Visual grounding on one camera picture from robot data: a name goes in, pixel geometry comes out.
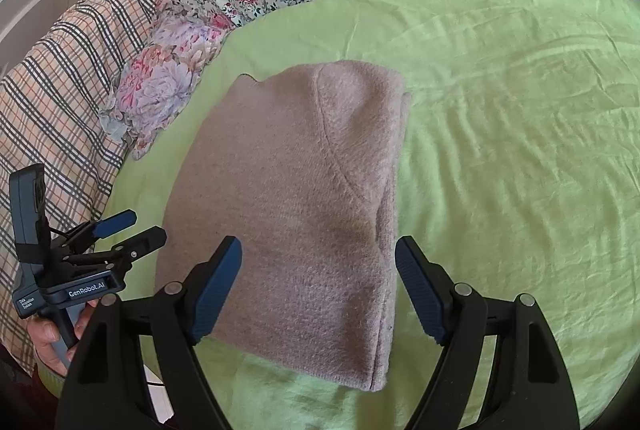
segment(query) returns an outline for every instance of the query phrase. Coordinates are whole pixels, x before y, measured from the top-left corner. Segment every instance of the floral pillowcase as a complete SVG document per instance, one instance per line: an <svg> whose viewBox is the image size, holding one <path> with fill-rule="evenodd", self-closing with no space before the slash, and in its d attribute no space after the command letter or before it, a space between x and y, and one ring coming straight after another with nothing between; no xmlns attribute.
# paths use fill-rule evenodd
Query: floral pillowcase
<svg viewBox="0 0 640 430"><path fill-rule="evenodd" d="M133 159L145 155L185 108L202 70L233 28L222 15L205 22L162 12L149 45L124 67L99 113L105 132L125 142Z"/></svg>

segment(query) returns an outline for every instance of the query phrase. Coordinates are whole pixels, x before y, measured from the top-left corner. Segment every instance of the hand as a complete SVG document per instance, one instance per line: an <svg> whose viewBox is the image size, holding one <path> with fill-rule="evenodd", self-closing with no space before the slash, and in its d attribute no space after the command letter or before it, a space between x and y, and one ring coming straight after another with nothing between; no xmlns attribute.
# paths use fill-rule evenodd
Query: hand
<svg viewBox="0 0 640 430"><path fill-rule="evenodd" d="M82 334L86 329L91 315L94 313L95 307L98 305L99 299L90 300L84 306L84 309L78 317L78 321L74 326L74 332L78 340L82 338ZM46 318L40 318L38 316L32 316L27 322L27 331L33 342L33 348L36 354L40 358L40 361L47 365L52 370L55 370L61 376L66 376L66 366L60 361L55 350L51 344L60 340L60 331L56 325ZM74 346L66 352L66 357L69 361L73 360L76 348Z"/></svg>

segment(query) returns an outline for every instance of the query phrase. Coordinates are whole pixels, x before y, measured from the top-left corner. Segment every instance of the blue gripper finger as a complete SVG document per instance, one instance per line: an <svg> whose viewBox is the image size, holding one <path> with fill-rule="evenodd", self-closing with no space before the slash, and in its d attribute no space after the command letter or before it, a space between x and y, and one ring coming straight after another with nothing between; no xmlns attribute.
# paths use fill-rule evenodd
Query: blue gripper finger
<svg viewBox="0 0 640 430"><path fill-rule="evenodd" d="M107 238L114 233L133 226L137 220L138 217L133 210L124 210L119 214L98 221L94 226L94 237L96 239Z"/></svg>
<svg viewBox="0 0 640 430"><path fill-rule="evenodd" d="M217 255L219 251L224 251L222 256ZM190 333L195 342L199 342L203 336L213 330L231 286L236 280L242 264L240 241L235 237L225 237L207 264L214 269L193 305L193 324ZM206 273L205 270L206 267L203 267L201 272Z"/></svg>
<svg viewBox="0 0 640 430"><path fill-rule="evenodd" d="M396 267L414 305L422 330L429 336L433 336L438 345L443 345L447 336L443 320L443 304L418 259L424 260L427 264L428 261L419 248L415 251L412 246L418 248L412 237L402 237L398 240Z"/></svg>

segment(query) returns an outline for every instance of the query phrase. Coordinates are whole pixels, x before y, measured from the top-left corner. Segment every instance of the wrinkled sheet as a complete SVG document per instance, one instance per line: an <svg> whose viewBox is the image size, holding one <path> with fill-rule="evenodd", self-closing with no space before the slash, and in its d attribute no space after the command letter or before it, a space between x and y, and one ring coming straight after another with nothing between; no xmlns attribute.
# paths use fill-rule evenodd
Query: wrinkled sheet
<svg viewBox="0 0 640 430"><path fill-rule="evenodd" d="M636 1L316 0L256 20L229 35L152 150L126 161L105 216L132 208L138 223L119 240L162 223L200 123L239 74L263 80L341 59L393 68L412 93L399 233L485 296L534 295L566 361L581 423L591 422L640 346ZM134 264L124 298L153 292L154 259ZM152 344L143 347L157 372ZM481 405L489 351L467 424ZM388 430L404 428L440 348L399 287L381 392L297 374L208 338L196 353L238 430Z"/></svg>

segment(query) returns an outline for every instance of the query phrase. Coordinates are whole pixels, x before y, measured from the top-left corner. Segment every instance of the metal pin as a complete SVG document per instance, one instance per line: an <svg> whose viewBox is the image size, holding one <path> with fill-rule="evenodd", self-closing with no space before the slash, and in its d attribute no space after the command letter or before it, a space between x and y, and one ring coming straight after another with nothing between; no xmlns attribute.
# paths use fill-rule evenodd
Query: metal pin
<svg viewBox="0 0 640 430"><path fill-rule="evenodd" d="M469 296L473 292L473 288L464 282L458 282L454 287L454 290L460 296Z"/></svg>
<svg viewBox="0 0 640 430"><path fill-rule="evenodd" d="M527 307L532 307L536 303L536 299L533 298L529 293L523 293L522 295L520 295L520 301Z"/></svg>
<svg viewBox="0 0 640 430"><path fill-rule="evenodd" d="M116 303L117 299L118 297L115 296L113 293L107 293L105 296L102 297L102 300L100 300L100 303L102 305L113 305Z"/></svg>
<svg viewBox="0 0 640 430"><path fill-rule="evenodd" d="M182 284L180 282L169 282L166 286L164 286L164 292L167 295L177 295L182 291Z"/></svg>

